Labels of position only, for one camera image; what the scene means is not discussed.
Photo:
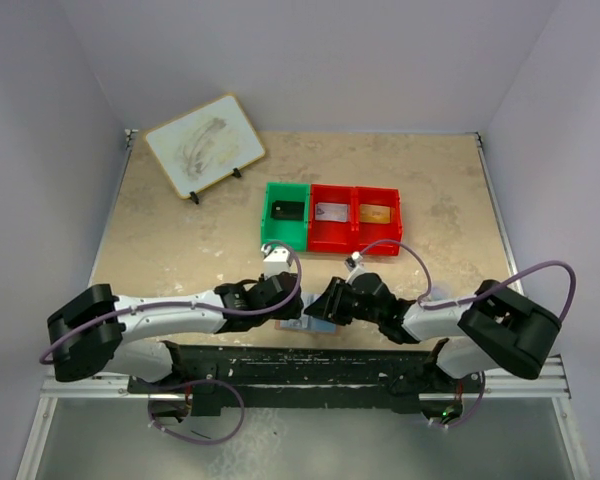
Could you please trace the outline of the brown leather card holder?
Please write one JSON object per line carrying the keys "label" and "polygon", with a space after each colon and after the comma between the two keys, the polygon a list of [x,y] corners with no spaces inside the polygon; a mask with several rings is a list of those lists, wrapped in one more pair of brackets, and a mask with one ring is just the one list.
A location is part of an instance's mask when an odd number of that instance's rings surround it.
{"label": "brown leather card holder", "polygon": [[307,314],[302,314],[296,319],[276,320],[275,328],[284,331],[312,334],[335,335],[337,333],[336,324],[309,316]]}

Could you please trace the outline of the black card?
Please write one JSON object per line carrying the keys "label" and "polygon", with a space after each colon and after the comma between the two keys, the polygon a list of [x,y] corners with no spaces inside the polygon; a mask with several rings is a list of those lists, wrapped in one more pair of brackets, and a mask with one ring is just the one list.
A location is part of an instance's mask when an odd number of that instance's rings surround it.
{"label": "black card", "polygon": [[302,201],[276,200],[272,203],[270,217],[279,221],[303,221],[305,203]]}

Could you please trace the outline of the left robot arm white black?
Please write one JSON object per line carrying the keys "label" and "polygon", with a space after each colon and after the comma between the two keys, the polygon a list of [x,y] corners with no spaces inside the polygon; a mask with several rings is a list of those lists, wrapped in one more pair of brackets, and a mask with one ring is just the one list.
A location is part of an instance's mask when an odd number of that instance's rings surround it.
{"label": "left robot arm white black", "polygon": [[110,285],[96,284],[48,318],[50,345],[39,362],[52,366],[59,382],[116,372],[174,392],[186,369],[160,337],[241,333],[270,320],[298,319],[305,300],[298,275],[288,272],[162,298],[116,295]]}

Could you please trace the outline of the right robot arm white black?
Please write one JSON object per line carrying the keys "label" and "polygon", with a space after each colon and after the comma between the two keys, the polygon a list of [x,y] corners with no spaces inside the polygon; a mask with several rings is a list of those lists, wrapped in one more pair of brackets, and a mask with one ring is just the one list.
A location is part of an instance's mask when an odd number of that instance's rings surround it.
{"label": "right robot arm white black", "polygon": [[434,360],[425,366],[426,383],[447,391],[471,373],[502,368],[534,380],[549,356],[561,329],[556,315],[527,297],[485,280],[469,297],[418,304],[396,297],[376,273],[353,279],[334,277],[327,289],[304,310],[310,317],[336,325],[353,320],[375,324],[396,344],[418,344],[439,338]]}

